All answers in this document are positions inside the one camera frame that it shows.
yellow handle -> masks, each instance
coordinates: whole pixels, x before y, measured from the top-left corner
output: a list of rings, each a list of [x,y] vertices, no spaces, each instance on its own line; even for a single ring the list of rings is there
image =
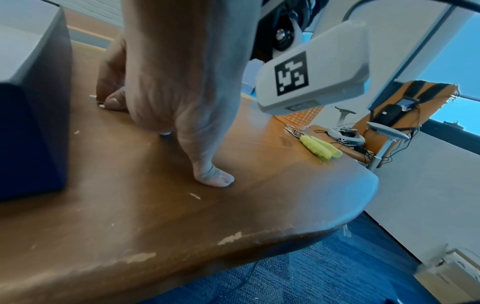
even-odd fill
[[[343,153],[339,149],[335,148],[330,143],[328,143],[326,141],[323,141],[320,138],[317,138],[317,137],[314,137],[314,136],[312,136],[312,138],[313,138],[313,140],[315,140],[316,142],[318,142],[319,144],[321,144],[322,146],[327,148],[330,151],[332,157],[339,158],[343,155]]]
[[[321,157],[326,160],[329,160],[332,157],[332,153],[327,148],[313,140],[310,136],[303,135],[300,137],[300,142],[317,157]]]

carpeted floor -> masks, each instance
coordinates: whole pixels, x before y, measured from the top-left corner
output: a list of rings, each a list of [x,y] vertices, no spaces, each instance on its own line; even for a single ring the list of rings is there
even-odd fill
[[[413,277],[418,265],[391,237],[362,214],[342,230],[300,251],[259,262],[248,283],[215,303],[360,304],[399,298],[403,304],[438,304]],[[173,289],[141,304],[207,304],[235,288],[252,264]]]

black cable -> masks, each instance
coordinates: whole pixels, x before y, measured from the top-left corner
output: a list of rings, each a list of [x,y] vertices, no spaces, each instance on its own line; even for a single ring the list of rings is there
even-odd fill
[[[343,21],[347,21],[350,18],[350,16],[352,15],[352,13],[357,8],[361,7],[362,5],[364,5],[366,3],[372,2],[372,1],[375,1],[375,0],[360,0],[357,3],[355,3],[345,13],[345,15],[343,17]],[[431,0],[431,1],[446,3],[446,4],[449,4],[449,5],[454,6],[454,7],[459,7],[459,8],[462,8],[462,9],[466,9],[466,10],[469,10],[469,11],[480,13],[480,5],[476,4],[476,3],[473,3],[471,1],[467,1],[467,0]]]
[[[259,264],[260,260],[256,261],[255,264],[253,265],[253,268],[251,269],[251,272],[250,274],[235,288],[232,288],[230,289],[229,291],[227,292],[224,292],[222,294],[219,294],[217,295],[216,297],[214,297],[210,302],[208,302],[208,304],[213,304],[215,303],[219,298],[223,298],[227,295],[229,295],[230,293],[233,293],[234,291],[242,288],[243,286],[245,286],[245,284],[247,284],[249,281],[250,281],[250,278],[252,277],[253,273],[255,272],[255,269],[257,268],[257,265]]]

wooden table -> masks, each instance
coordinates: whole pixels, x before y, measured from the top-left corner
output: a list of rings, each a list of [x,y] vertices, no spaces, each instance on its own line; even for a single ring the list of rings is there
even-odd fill
[[[245,98],[214,158],[235,182],[202,185],[174,136],[96,105],[104,50],[72,45],[68,187],[0,203],[2,304],[135,303],[317,242],[377,189],[360,164],[320,161]]]

yellow-handled pliers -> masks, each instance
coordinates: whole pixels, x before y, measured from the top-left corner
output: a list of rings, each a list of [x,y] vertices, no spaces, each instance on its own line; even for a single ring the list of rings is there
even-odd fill
[[[305,135],[304,132],[297,130],[291,125],[285,125],[285,129],[300,139],[300,142],[317,157],[329,160],[332,156],[335,158],[342,156],[342,152],[328,142]]]

